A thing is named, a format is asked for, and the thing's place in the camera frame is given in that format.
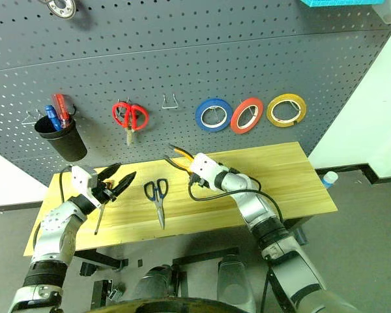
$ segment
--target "yellow tape roll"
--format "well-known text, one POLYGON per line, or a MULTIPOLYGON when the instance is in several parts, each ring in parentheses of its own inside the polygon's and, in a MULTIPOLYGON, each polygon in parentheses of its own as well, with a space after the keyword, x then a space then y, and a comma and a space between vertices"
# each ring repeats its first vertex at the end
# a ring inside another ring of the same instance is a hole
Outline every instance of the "yellow tape roll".
POLYGON ((301 122, 301 120, 306 115, 306 112, 307 112, 306 103, 300 96, 295 95, 293 93, 285 93, 283 95, 274 98, 271 102, 269 102, 267 108, 267 118, 272 124, 274 124, 277 127, 289 127, 301 122), (286 101, 296 106, 298 112, 292 119, 287 119, 287 120, 278 119, 274 115, 274 108, 280 103, 286 101))

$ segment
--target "red tape roll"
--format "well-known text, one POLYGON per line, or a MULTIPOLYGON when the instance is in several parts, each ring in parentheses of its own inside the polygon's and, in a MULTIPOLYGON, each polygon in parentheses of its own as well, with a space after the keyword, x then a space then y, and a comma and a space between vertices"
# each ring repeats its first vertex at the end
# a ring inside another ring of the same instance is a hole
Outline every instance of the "red tape roll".
POLYGON ((247 98, 236 108, 235 112, 233 113, 232 120, 230 121, 230 127, 236 134, 244 134, 245 132, 250 131, 258 123, 262 113, 262 101, 260 101, 258 98, 247 98), (249 108, 253 110, 253 116, 245 125, 240 126, 239 119, 246 110, 249 110, 249 108))

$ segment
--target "tape roll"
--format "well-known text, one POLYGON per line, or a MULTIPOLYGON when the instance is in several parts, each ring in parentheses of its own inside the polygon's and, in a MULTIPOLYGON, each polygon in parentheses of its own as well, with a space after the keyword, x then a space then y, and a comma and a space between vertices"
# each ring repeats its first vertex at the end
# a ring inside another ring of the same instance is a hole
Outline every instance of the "tape roll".
POLYGON ((195 121, 202 130, 206 130, 207 132, 218 132, 229 125, 232 113, 232 107, 225 100, 219 98, 208 99, 201 103, 195 111, 195 121), (203 116, 208 110, 213 109, 223 110, 225 113, 224 118, 216 124, 207 124, 203 121, 203 116))
POLYGON ((236 134, 244 134, 250 131, 260 120, 263 113, 263 103, 258 98, 247 98, 242 102, 235 110, 230 121, 230 127, 236 134), (241 115, 246 111, 250 110, 252 118, 245 124, 240 126, 239 119, 241 115))
POLYGON ((289 127, 301 122, 307 112, 307 107, 305 101, 298 95, 293 93, 286 93, 274 98, 268 104, 267 108, 267 118, 269 121, 277 127, 289 127), (292 119, 278 119, 274 115, 274 108, 281 104, 282 102, 290 102, 292 105, 296 106, 297 114, 292 119))

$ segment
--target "black baseboard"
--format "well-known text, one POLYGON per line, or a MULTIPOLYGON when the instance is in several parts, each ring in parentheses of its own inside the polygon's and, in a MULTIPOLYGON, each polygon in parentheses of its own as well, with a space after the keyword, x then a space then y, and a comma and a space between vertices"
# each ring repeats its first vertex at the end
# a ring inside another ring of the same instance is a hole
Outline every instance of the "black baseboard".
POLYGON ((316 173, 318 175, 324 175, 328 171, 343 172, 343 171, 357 171, 360 170, 366 176, 371 184, 383 184, 391 183, 391 177, 379 178, 378 175, 373 171, 369 164, 353 164, 346 166, 335 166, 333 168, 317 168, 316 173))
POLYGON ((41 205, 42 205, 42 201, 18 203, 18 204, 10 204, 10 205, 0 205, 0 212, 22 210, 22 209, 32 209, 34 207, 40 207, 41 205))

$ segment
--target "white wall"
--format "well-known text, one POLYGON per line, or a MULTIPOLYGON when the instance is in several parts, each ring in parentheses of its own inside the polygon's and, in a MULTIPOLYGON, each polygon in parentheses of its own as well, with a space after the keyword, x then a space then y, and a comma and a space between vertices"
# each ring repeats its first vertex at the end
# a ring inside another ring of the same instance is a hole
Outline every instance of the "white wall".
POLYGON ((0 156, 0 205, 42 201, 47 189, 0 156))
POLYGON ((309 160, 315 168, 369 163, 391 176, 391 37, 309 160))

